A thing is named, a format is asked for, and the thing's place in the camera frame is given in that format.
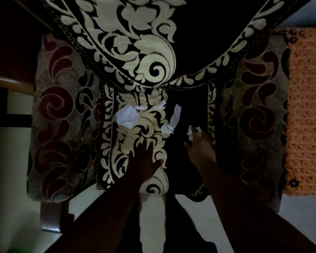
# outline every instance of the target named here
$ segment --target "torn paper piece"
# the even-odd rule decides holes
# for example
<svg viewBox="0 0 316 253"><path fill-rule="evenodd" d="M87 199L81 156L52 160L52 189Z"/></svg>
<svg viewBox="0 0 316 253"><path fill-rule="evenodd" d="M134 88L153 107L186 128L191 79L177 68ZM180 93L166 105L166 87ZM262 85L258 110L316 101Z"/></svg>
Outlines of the torn paper piece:
<svg viewBox="0 0 316 253"><path fill-rule="evenodd" d="M175 106L175 111L171 117L170 123L169 124L164 124L161 127L161 132L166 133L166 134L172 134L173 131L175 130L179 119L180 119L180 113L181 113L181 106L176 105Z"/></svg>
<svg viewBox="0 0 316 253"><path fill-rule="evenodd" d="M135 106L136 110L144 110L146 106Z"/></svg>
<svg viewBox="0 0 316 253"><path fill-rule="evenodd" d="M165 105L166 105L166 101L165 100L157 101L155 109L156 110L162 110Z"/></svg>
<svg viewBox="0 0 316 253"><path fill-rule="evenodd" d="M139 114L137 113L137 110L133 106L127 104L115 113L113 122L132 129L137 125L138 119Z"/></svg>
<svg viewBox="0 0 316 253"><path fill-rule="evenodd" d="M200 127L196 127L196 129L198 130L200 136L202 135L202 130ZM190 126L188 128L188 132L187 132L187 135L188 135L188 140L193 142L193 135L192 135L192 126Z"/></svg>

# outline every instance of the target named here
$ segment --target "person's right hand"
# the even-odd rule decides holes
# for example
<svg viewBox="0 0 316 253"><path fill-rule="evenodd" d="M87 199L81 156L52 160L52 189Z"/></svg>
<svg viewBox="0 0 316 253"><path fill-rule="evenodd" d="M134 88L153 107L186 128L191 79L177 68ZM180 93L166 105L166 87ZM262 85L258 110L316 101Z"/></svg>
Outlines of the person's right hand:
<svg viewBox="0 0 316 253"><path fill-rule="evenodd" d="M200 169L203 166L209 165L211 162L217 162L217 158L212 148L210 136L207 132L203 131L202 135L197 129L192 127L193 143L190 145L185 142L184 145L187 148L188 156L191 162Z"/></svg>

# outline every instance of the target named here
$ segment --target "person's left hand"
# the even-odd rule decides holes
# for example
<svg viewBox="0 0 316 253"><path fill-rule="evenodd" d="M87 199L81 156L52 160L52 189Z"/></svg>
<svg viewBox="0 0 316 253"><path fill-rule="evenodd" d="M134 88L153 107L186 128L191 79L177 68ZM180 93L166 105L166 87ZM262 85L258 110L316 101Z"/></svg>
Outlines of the person's left hand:
<svg viewBox="0 0 316 253"><path fill-rule="evenodd" d="M141 184L152 178L156 170L163 164L163 160L157 160L155 163L152 161L153 156L153 142L150 142L147 147L147 141L139 143L137 148L129 153L129 161L125 174L132 176L134 179L139 180Z"/></svg>

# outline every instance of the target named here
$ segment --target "hand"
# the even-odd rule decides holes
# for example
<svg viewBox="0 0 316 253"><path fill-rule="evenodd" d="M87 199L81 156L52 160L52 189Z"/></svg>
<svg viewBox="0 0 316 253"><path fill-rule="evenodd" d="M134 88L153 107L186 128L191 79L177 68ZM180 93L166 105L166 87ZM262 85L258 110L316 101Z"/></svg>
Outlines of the hand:
<svg viewBox="0 0 316 253"><path fill-rule="evenodd" d="M185 142L188 156L191 162L200 169L203 166L208 166L211 162L217 162L217 158L212 148L210 136L207 132L203 131L200 136L197 129L192 127L193 143L190 145Z"/></svg>
<svg viewBox="0 0 316 253"><path fill-rule="evenodd" d="M126 175L134 177L141 185L152 178L156 170L163 164L163 160L157 160L155 163L152 162L153 156L153 142L150 142L147 147L147 141L139 143L137 148L129 153L129 161L126 170Z"/></svg>

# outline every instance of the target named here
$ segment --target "dark pants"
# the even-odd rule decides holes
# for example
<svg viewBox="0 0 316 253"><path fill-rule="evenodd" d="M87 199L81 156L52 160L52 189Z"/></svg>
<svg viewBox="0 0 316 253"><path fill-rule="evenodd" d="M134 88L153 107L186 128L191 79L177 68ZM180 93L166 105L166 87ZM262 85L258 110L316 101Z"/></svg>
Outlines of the dark pants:
<svg viewBox="0 0 316 253"><path fill-rule="evenodd" d="M139 204L138 196L125 225L117 253L143 252L140 242ZM165 215L166 240L163 253L217 253L215 244L202 239L188 213L181 207L174 195L166 195Z"/></svg>

